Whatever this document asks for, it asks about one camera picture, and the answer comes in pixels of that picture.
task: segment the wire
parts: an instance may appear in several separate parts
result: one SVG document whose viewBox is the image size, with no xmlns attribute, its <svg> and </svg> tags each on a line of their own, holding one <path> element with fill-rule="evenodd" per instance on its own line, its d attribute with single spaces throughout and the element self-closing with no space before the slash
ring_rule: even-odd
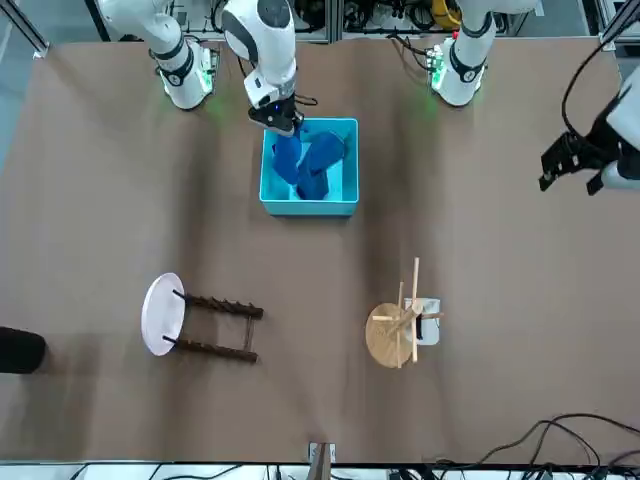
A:
<svg viewBox="0 0 640 480">
<path fill-rule="evenodd" d="M 402 38 L 400 38 L 400 35 L 398 35 L 398 32 L 393 32 L 390 33 L 389 35 L 387 35 L 387 38 L 391 39 L 391 40 L 397 40 L 398 42 L 400 42 L 400 44 L 406 48 L 407 50 L 409 50 L 410 52 L 416 54 L 416 55 L 422 55 L 422 56 L 427 56 L 427 52 L 425 52 L 424 50 L 420 50 L 418 48 L 415 48 L 413 45 L 411 45 L 411 41 L 409 40 L 409 38 L 405 38 L 404 40 Z"/>
<path fill-rule="evenodd" d="M 85 463 L 82 467 L 80 467 L 79 470 L 76 470 L 76 473 L 71 475 L 71 478 L 69 480 L 76 480 L 76 478 L 78 478 L 78 475 L 80 475 L 82 472 L 84 472 L 87 469 L 88 466 L 89 466 L 89 464 Z"/>
<path fill-rule="evenodd" d="M 159 463 L 158 466 L 156 467 L 156 469 L 153 471 L 153 473 L 151 474 L 151 476 L 149 477 L 149 480 L 153 480 L 153 477 L 156 476 L 156 473 L 158 473 L 158 470 L 160 470 L 160 468 L 164 465 L 164 463 Z"/>
<path fill-rule="evenodd" d="M 524 443 L 524 441 L 527 440 L 527 438 L 529 438 L 536 431 L 536 429 L 541 425 L 545 425 L 546 424 L 546 425 L 549 426 L 548 428 L 550 428 L 550 425 L 558 426 L 559 425 L 558 422 L 560 420 L 564 420 L 564 419 L 568 419 L 568 418 L 590 418 L 590 419 L 600 420 L 600 421 L 609 423 L 611 425 L 614 425 L 614 426 L 616 426 L 618 428 L 621 428 L 623 430 L 626 430 L 629 433 L 633 433 L 635 435 L 640 435 L 640 430 L 638 430 L 635 427 L 632 427 L 631 425 L 627 425 L 625 423 L 618 422 L 617 420 L 613 420 L 613 419 L 611 419 L 609 417 L 605 417 L 603 415 L 598 415 L 598 414 L 595 414 L 595 413 L 567 413 L 567 414 L 564 414 L 564 415 L 558 415 L 556 417 L 553 417 L 551 420 L 539 420 L 521 438 L 519 438 L 518 440 L 516 440 L 514 442 L 511 442 L 511 443 L 508 443 L 508 444 L 505 444 L 505 445 L 500 445 L 498 447 L 495 447 L 495 448 L 491 449 L 480 460 L 478 460 L 475 463 L 471 463 L 471 464 L 468 464 L 468 465 L 462 465 L 462 466 L 455 466 L 455 467 L 449 466 L 448 468 L 443 469 L 442 474 L 440 475 L 440 480 L 443 480 L 443 478 L 446 475 L 446 473 L 449 472 L 450 470 L 464 470 L 464 469 L 477 467 L 479 465 L 482 465 L 485 461 L 487 461 L 489 458 L 491 458 L 496 453 L 501 452 L 503 450 L 508 450 L 508 449 L 517 447 L 518 445 Z M 546 429 L 543 432 L 543 436 L 541 437 L 541 440 L 544 440 L 544 436 L 546 436 L 547 431 L 548 431 L 548 429 Z M 593 451 L 594 453 L 596 453 L 596 455 L 597 455 L 597 452 L 593 449 L 593 447 L 591 447 L 582 437 L 580 437 L 578 434 L 576 434 L 573 431 L 571 431 L 571 435 L 576 439 L 579 438 L 580 442 L 583 445 L 587 445 L 588 448 L 591 451 Z M 535 462 L 535 459 L 537 458 L 537 454 L 538 453 L 539 452 L 536 451 L 534 457 L 532 457 L 533 461 L 530 462 L 530 466 L 533 464 L 533 462 Z"/>
<path fill-rule="evenodd" d="M 547 424 L 547 426 L 545 427 L 544 431 L 542 432 L 542 435 L 540 435 L 540 440 L 538 440 L 538 445 L 536 446 L 535 452 L 534 452 L 533 456 L 531 457 L 531 460 L 529 461 L 529 467 L 533 466 L 533 464 L 535 463 L 536 459 L 538 458 L 538 455 L 540 454 L 540 450 L 542 449 L 542 444 L 544 443 L 544 439 L 547 436 L 547 433 L 549 432 L 549 429 L 552 426 L 557 427 L 557 428 L 559 428 L 561 430 L 564 430 L 569 435 L 571 435 L 576 440 L 578 440 L 578 442 L 580 442 L 580 444 L 582 445 L 582 448 L 584 449 L 585 453 L 587 454 L 587 459 L 588 459 L 589 463 L 591 463 L 591 456 L 589 455 L 589 452 L 585 449 L 585 446 L 589 450 L 591 450 L 593 452 L 593 454 L 595 455 L 596 461 L 598 462 L 598 466 L 601 465 L 600 456 L 598 455 L 598 452 L 596 452 L 596 450 L 584 438 L 582 438 L 580 435 L 578 435 L 573 430 L 571 430 L 571 429 L 565 427 L 564 425 L 558 423 L 556 421 L 556 419 L 546 420 L 545 423 Z"/>
<path fill-rule="evenodd" d="M 522 27 L 524 27 L 525 22 L 529 19 L 530 13 L 531 13 L 531 10 L 529 10 L 527 13 L 524 14 L 524 20 L 522 20 L 522 23 L 518 27 L 518 30 L 516 30 L 516 33 L 513 34 L 514 37 L 518 36 L 518 34 L 520 33 L 520 30 L 522 30 Z"/>
<path fill-rule="evenodd" d="M 502 28 L 498 28 L 496 30 L 496 33 L 500 33 L 500 34 L 507 33 L 507 26 L 508 26 L 507 14 L 506 13 L 501 13 L 499 15 L 499 17 L 500 17 L 500 21 L 502 22 Z"/>
<path fill-rule="evenodd" d="M 436 24 L 435 20 L 433 19 L 433 17 L 431 16 L 431 14 L 429 13 L 429 16 L 431 17 L 431 20 L 428 21 L 427 23 L 423 23 L 420 20 L 418 20 L 416 18 L 416 10 L 420 7 L 421 5 L 419 3 L 410 5 L 409 8 L 407 9 L 407 16 L 409 17 L 409 20 L 411 20 L 411 23 L 413 23 L 416 27 L 418 27 L 420 30 L 424 31 L 424 32 L 431 32 L 431 29 L 433 28 L 433 26 Z"/>
<path fill-rule="evenodd" d="M 224 33 L 221 28 L 216 24 L 216 13 L 218 12 L 218 8 L 220 8 L 220 4 L 222 0 L 218 0 L 216 2 L 216 6 L 211 10 L 211 26 L 213 27 L 213 31 L 217 33 Z"/>
<path fill-rule="evenodd" d="M 578 70 L 576 70 L 576 72 L 573 74 L 573 77 L 571 78 L 571 81 L 569 82 L 569 86 L 567 87 L 567 90 L 565 91 L 564 96 L 562 97 L 562 106 L 561 106 L 561 109 L 562 109 L 562 120 L 564 121 L 564 124 L 566 125 L 567 130 L 569 130 L 569 132 L 581 143 L 582 146 L 591 149 L 592 151 L 597 153 L 599 156 L 605 157 L 605 158 L 609 156 L 609 153 L 605 152 L 601 148 L 599 148 L 599 147 L 593 145 L 591 142 L 589 142 L 585 137 L 583 137 L 575 129 L 573 124 L 569 121 L 569 116 L 567 115 L 567 101 L 569 100 L 569 95 L 571 95 L 571 91 L 573 90 L 573 87 L 575 86 L 576 81 L 578 80 L 578 77 L 584 71 L 584 69 L 589 64 L 589 62 L 591 62 L 591 60 L 593 60 L 593 58 L 602 50 L 602 48 L 607 43 L 609 43 L 610 41 L 615 40 L 622 32 L 624 32 L 627 28 L 629 28 L 635 22 L 636 22 L 635 18 L 631 17 L 627 22 L 623 23 L 615 32 L 613 32 L 608 39 L 607 38 L 603 38 L 602 39 L 602 43 L 600 45 L 598 45 L 598 47 L 596 49 L 594 49 L 593 52 L 591 52 L 589 54 L 589 56 L 585 60 L 582 61 L 582 63 L 578 67 Z"/>
<path fill-rule="evenodd" d="M 242 60 L 240 60 L 240 57 L 236 57 L 236 60 L 238 60 L 238 66 L 240 67 L 240 71 L 242 72 L 242 76 L 244 78 L 247 78 L 247 72 L 244 71 L 244 65 L 242 65 Z"/>
<path fill-rule="evenodd" d="M 614 458 L 609 462 L 608 467 L 609 468 L 615 467 L 620 460 L 624 460 L 625 458 L 630 457 L 631 455 L 640 455 L 640 450 L 629 450 L 628 452 L 621 453 L 620 455 L 618 455 L 616 458 Z"/>
<path fill-rule="evenodd" d="M 197 35 L 194 35 L 193 33 L 183 33 L 182 35 L 184 36 L 184 38 L 191 38 L 191 39 L 195 40 L 196 43 L 198 43 L 198 44 L 206 42 L 205 39 L 200 38 Z"/>
<path fill-rule="evenodd" d="M 197 475 L 175 475 L 173 477 L 163 478 L 162 480 L 182 480 L 182 479 L 214 480 L 215 478 L 222 477 L 223 475 L 226 475 L 227 473 L 231 472 L 232 470 L 237 470 L 240 467 L 242 467 L 242 465 L 235 465 L 235 466 L 233 466 L 231 468 L 227 468 L 226 470 L 224 470 L 224 471 L 222 471 L 220 473 L 216 473 L 215 475 L 212 475 L 211 477 L 199 477 Z"/>
</svg>

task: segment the brown table surface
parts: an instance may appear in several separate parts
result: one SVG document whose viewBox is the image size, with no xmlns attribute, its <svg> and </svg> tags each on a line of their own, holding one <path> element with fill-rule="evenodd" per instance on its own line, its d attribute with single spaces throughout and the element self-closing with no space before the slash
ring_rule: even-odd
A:
<svg viewBox="0 0 640 480">
<path fill-rule="evenodd" d="M 466 109 L 429 96 L 390 41 L 299 45 L 309 116 L 355 117 L 361 198 L 350 219 L 286 219 L 258 199 L 262 131 L 235 58 L 217 95 L 174 108 L 141 44 L 69 45 L 35 62 L 0 180 L 2 322 L 46 337 L 40 374 L 0 376 L 0 456 L 304 462 L 478 459 L 536 420 L 599 412 L 640 424 L 640 197 L 587 175 L 540 193 L 540 154 L 594 39 L 498 40 Z M 619 78 L 596 58 L 570 102 L 585 129 Z M 378 366 L 364 322 L 421 258 L 442 298 L 441 342 Z M 256 366 L 156 358 L 140 334 L 147 288 L 251 301 Z M 229 319 L 191 334 L 240 345 Z M 604 453 L 632 440 L 569 423 Z M 528 461 L 534 442 L 496 455 Z M 542 460 L 584 463 L 563 432 Z"/>
</svg>

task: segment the blue bin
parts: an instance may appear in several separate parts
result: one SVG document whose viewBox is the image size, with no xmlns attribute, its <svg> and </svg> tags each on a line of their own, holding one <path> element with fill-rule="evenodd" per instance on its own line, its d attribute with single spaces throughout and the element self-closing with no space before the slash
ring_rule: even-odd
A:
<svg viewBox="0 0 640 480">
<path fill-rule="evenodd" d="M 323 200 L 302 200 L 296 187 L 285 182 L 273 169 L 273 145 L 277 133 L 265 130 L 260 169 L 260 201 L 271 215 L 350 216 L 358 205 L 358 121 L 355 118 L 305 118 L 300 140 L 304 158 L 311 138 L 322 131 L 338 135 L 346 147 L 343 161 L 327 170 L 329 193 Z"/>
</svg>

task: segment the black cylinder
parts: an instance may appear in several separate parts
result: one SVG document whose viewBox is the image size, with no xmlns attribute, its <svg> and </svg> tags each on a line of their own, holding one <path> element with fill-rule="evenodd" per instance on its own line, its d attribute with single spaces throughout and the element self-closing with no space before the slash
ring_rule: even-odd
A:
<svg viewBox="0 0 640 480">
<path fill-rule="evenodd" d="M 40 335 L 0 327 L 0 373 L 33 373 L 42 363 L 46 347 Z"/>
</svg>

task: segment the blue cloth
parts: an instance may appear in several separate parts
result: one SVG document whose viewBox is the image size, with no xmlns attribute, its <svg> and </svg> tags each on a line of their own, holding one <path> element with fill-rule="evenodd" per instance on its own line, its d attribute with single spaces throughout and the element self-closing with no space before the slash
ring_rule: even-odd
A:
<svg viewBox="0 0 640 480">
<path fill-rule="evenodd" d="M 320 132 L 313 137 L 304 161 L 309 163 L 311 173 L 318 173 L 344 159 L 344 155 L 345 146 L 340 137 L 333 132 Z"/>
<path fill-rule="evenodd" d="M 327 171 L 322 170 L 313 173 L 309 169 L 307 156 L 300 164 L 300 175 L 298 176 L 298 196 L 302 200 L 322 200 L 329 193 L 329 179 Z"/>
<path fill-rule="evenodd" d="M 291 137 L 278 135 L 273 145 L 273 169 L 289 185 L 298 183 L 298 162 L 302 155 L 302 142 L 300 142 L 300 129 Z"/>
</svg>

